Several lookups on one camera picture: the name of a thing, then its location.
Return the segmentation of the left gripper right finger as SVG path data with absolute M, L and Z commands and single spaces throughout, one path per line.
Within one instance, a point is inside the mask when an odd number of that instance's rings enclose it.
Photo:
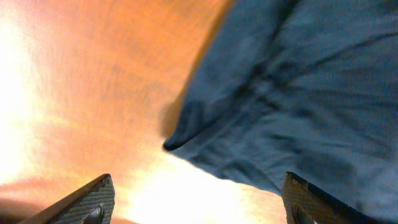
M 343 203 L 293 172 L 282 188 L 288 224 L 383 224 Z

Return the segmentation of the dark blue shorts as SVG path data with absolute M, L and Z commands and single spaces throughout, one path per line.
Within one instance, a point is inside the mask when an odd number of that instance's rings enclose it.
M 293 172 L 397 221 L 397 2 L 235 1 L 164 149 L 279 194 Z

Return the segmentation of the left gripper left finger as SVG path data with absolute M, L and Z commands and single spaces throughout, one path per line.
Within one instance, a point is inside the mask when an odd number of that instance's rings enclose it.
M 110 174 L 103 174 L 18 224 L 110 224 L 115 205 Z

